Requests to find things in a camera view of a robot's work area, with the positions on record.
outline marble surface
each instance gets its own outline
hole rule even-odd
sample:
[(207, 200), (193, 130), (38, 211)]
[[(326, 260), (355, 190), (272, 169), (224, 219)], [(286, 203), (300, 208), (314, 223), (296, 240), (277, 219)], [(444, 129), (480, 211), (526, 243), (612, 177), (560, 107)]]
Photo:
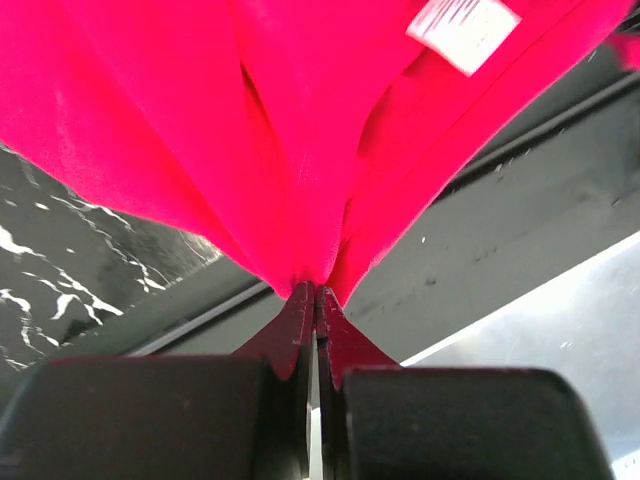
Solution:
[(205, 239), (83, 201), (0, 150), (0, 376), (220, 256)]

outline clothing tag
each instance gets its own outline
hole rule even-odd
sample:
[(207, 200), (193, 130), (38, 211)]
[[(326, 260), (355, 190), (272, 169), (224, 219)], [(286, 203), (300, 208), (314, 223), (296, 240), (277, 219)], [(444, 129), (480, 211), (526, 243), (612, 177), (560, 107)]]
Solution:
[(500, 0), (430, 0), (407, 35), (471, 75), (520, 23)]

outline pink fabric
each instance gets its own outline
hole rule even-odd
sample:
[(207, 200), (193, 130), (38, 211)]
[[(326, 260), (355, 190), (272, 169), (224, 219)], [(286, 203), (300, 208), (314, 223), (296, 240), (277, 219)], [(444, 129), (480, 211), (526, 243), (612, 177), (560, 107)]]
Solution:
[(613, 47), (625, 68), (640, 69), (640, 38), (637, 35), (616, 33), (607, 39), (607, 43)]
[(505, 3), (521, 23), (466, 77), (405, 35), (424, 0), (5, 0), (0, 141), (282, 296), (312, 280), (344, 304), (634, 2)]

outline gray surface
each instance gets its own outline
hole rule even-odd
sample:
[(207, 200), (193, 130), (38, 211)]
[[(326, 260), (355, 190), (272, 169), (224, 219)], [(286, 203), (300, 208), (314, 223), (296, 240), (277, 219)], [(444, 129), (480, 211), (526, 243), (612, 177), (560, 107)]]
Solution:
[(633, 94), (432, 206), (349, 318), (402, 361), (637, 231), (638, 118)]
[(610, 458), (620, 460), (640, 451), (639, 316), (636, 233), (403, 364), (559, 372), (587, 404)]

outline black plastic part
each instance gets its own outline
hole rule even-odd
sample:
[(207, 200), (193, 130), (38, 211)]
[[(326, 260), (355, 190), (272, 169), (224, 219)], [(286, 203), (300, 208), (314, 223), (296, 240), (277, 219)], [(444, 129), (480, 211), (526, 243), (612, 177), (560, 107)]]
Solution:
[(613, 478), (582, 403), (550, 372), (356, 370), (343, 393), (357, 480)]
[(0, 478), (297, 480), (294, 394), (251, 359), (49, 364), (5, 413)]

